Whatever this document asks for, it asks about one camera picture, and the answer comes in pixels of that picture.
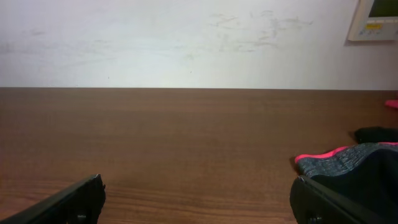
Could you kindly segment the black leggings with pink waistband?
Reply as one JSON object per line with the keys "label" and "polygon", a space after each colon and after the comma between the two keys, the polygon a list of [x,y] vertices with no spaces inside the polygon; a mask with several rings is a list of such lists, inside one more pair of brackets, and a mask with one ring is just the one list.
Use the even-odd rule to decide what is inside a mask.
{"label": "black leggings with pink waistband", "polygon": [[295,158],[300,175],[397,223],[397,143],[363,143]]}

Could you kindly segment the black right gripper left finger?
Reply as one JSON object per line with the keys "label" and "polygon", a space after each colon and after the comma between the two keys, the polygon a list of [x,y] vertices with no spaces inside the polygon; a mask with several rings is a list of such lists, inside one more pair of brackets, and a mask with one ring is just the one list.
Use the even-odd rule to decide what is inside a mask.
{"label": "black right gripper left finger", "polygon": [[97,224],[106,200],[99,174],[91,175],[1,224]]}

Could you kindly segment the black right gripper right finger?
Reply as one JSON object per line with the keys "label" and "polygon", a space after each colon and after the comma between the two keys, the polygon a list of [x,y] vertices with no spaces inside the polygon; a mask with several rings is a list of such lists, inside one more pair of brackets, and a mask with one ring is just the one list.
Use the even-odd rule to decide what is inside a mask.
{"label": "black right gripper right finger", "polygon": [[294,180],[289,200],[298,224],[389,222],[362,205],[304,175]]}

